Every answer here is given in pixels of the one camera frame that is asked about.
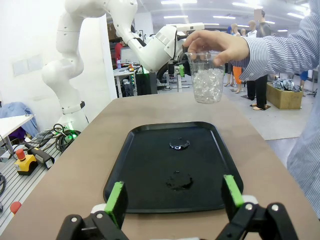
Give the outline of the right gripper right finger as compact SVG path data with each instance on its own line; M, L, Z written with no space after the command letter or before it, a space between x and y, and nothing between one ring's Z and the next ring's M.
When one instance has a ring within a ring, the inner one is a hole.
M248 233L258 233L262 240L298 239L282 203L260 206L254 196L241 194L233 175L223 176L221 197L229 223L218 235L218 240L243 240Z

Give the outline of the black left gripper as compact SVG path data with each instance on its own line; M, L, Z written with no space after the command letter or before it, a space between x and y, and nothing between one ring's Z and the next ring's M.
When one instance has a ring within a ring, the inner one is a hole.
M186 50L184 50L184 43L187 39L187 35L185 35L183 32L176 31L174 34L174 40L173 40L173 56L172 60L174 61L180 61L180 58L184 54ZM182 78L184 78L186 75L191 76L191 69L189 63L183 63L179 64L179 74Z

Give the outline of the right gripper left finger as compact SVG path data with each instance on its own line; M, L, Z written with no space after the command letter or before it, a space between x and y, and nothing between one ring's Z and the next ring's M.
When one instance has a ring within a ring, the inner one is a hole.
M128 194L123 181L116 182L106 203L95 205L83 218L78 214L65 217L57 234L58 240L127 240L122 231L128 207Z

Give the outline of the person right hand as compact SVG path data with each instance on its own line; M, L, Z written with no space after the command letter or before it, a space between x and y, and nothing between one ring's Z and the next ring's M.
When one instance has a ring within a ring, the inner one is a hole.
M196 30L186 38L183 46L189 53L219 52L213 59L216 66L230 61L242 61L250 55L249 46L244 38L220 31Z

